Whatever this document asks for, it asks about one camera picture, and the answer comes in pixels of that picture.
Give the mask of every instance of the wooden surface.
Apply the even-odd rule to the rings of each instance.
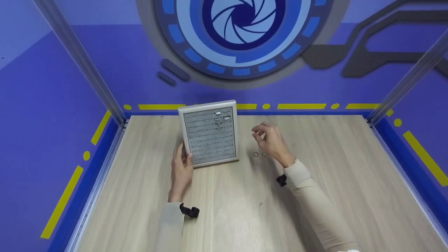
[[[263,121],[280,128],[364,252],[447,251],[361,116],[239,116],[240,161],[194,170],[184,202],[201,213],[185,221],[183,252],[322,250],[251,136]],[[178,117],[131,118],[78,251],[152,251],[180,139]]]

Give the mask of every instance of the human hand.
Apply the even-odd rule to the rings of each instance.
[[[171,161],[171,189],[168,202],[182,202],[193,177],[193,154],[186,154],[184,142],[174,149]]]
[[[252,128],[252,131],[254,132],[252,136],[260,149],[275,158],[283,167],[291,166],[296,162],[296,157],[289,152],[278,127],[263,122]]]

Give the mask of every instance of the wall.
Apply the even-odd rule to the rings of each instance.
[[[448,81],[430,72],[377,129],[403,169],[448,230]]]
[[[204,8],[196,0],[57,1],[127,115],[176,113],[182,104],[226,99],[236,99],[240,113],[366,114],[448,27],[446,12],[437,11],[448,8],[445,0],[265,0],[265,6],[278,7],[279,17],[297,21],[298,29],[268,23],[280,31],[262,32],[272,37],[259,47],[244,44],[232,50],[210,31],[215,29],[211,22],[200,18],[200,10],[210,8],[213,1],[206,1]],[[173,5],[168,12],[174,14],[165,14],[163,3],[174,2],[190,3],[191,8],[177,12]],[[173,31],[179,42],[169,30],[170,22],[178,23],[176,15],[187,18]],[[239,24],[250,22],[236,12],[232,17]],[[319,21],[312,22],[312,17]],[[191,27],[183,27],[189,21]],[[289,34],[297,34],[293,42],[300,48],[287,44],[276,52]],[[205,49],[195,45],[194,35]],[[187,49],[193,51],[190,56]],[[163,59],[177,65],[181,70],[174,71],[186,81],[163,67]]]
[[[62,251],[117,125],[32,1],[0,9],[0,251]]]

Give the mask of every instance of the gray slotted insert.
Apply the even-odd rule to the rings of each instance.
[[[232,107],[185,113],[184,120],[193,164],[236,157]]]

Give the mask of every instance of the long sleeve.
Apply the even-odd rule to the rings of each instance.
[[[181,252],[184,215],[180,205],[180,202],[170,202],[162,208],[155,252]]]
[[[302,214],[310,222],[326,252],[359,249],[353,232],[311,174],[298,159],[286,168],[287,187],[298,201]]]

